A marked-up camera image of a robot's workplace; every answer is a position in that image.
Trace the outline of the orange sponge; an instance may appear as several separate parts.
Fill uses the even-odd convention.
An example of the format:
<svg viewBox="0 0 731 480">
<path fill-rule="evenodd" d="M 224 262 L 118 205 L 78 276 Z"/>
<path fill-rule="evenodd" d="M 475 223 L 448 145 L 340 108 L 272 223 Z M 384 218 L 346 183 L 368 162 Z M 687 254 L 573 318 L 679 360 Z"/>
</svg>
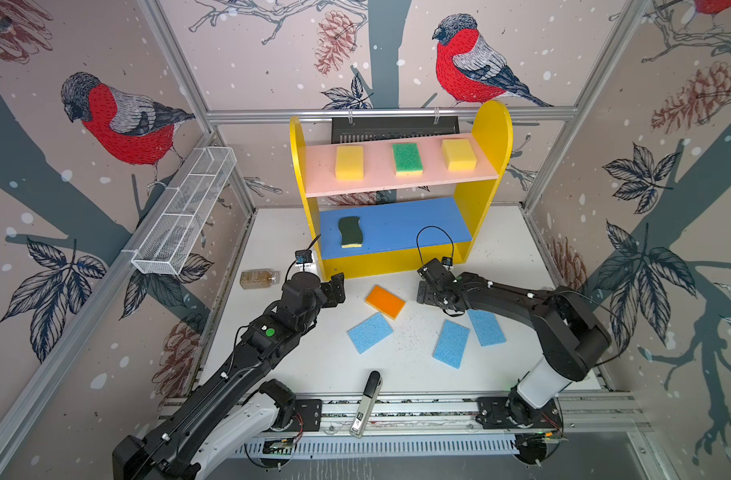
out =
<svg viewBox="0 0 731 480">
<path fill-rule="evenodd" d="M 379 285 L 373 287 L 365 298 L 365 303 L 390 320 L 397 319 L 405 308 L 405 300 Z"/>
</svg>

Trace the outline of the green yellow sponge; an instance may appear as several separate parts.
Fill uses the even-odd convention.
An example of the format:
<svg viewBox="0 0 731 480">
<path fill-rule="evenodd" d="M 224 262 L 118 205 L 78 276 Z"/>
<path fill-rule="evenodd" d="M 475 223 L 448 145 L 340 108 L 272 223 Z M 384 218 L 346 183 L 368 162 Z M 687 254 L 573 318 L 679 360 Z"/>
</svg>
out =
<svg viewBox="0 0 731 480">
<path fill-rule="evenodd" d="M 396 176 L 423 174 L 423 162 L 421 162 L 419 146 L 416 143 L 395 143 L 391 145 L 391 148 L 393 148 Z"/>
</svg>

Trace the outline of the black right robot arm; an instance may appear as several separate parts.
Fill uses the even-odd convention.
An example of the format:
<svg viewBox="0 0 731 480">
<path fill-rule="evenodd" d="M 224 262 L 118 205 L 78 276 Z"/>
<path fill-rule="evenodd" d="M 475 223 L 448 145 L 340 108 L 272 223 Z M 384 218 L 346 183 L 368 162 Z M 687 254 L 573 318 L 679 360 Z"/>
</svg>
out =
<svg viewBox="0 0 731 480">
<path fill-rule="evenodd" d="M 543 418 L 549 402 L 569 384 L 583 381 L 611 348 L 611 334 L 575 290 L 528 290 L 471 272 L 457 275 L 436 259 L 421 266 L 417 274 L 420 304 L 447 314 L 487 312 L 535 330 L 543 356 L 505 402 L 507 417 L 519 427 Z"/>
</svg>

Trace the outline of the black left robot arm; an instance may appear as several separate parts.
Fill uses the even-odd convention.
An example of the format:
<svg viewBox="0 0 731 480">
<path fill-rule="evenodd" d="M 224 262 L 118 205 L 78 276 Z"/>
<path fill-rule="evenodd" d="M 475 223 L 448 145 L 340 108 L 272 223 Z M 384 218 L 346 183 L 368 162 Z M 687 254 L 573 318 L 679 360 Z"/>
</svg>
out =
<svg viewBox="0 0 731 480">
<path fill-rule="evenodd" d="M 203 479 L 251 437 L 287 426 L 295 396 L 267 375 L 313 330 L 321 309 L 344 300 L 343 274 L 327 282 L 293 274 L 279 300 L 238 330 L 231 354 L 171 418 L 114 448 L 114 478 Z"/>
</svg>

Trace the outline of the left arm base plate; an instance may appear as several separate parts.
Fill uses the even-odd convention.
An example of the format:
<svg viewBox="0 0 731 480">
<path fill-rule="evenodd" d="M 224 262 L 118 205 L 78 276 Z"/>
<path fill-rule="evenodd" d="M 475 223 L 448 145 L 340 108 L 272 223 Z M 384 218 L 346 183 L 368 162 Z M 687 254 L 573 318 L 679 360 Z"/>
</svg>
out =
<svg viewBox="0 0 731 480">
<path fill-rule="evenodd" d="M 319 399 L 294 400 L 278 408 L 278 415 L 269 430 L 274 432 L 319 432 L 322 401 Z"/>
</svg>

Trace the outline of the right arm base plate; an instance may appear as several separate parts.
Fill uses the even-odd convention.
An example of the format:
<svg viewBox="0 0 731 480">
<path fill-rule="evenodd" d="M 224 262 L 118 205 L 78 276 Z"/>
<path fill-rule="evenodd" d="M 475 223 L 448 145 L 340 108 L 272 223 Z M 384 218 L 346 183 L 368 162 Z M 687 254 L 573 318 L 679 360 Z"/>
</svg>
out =
<svg viewBox="0 0 731 480">
<path fill-rule="evenodd" d="M 475 403 L 475 421 L 485 430 L 563 428 L 563 416 L 554 399 L 541 409 L 532 408 L 523 400 L 503 396 L 479 397 Z"/>
</svg>

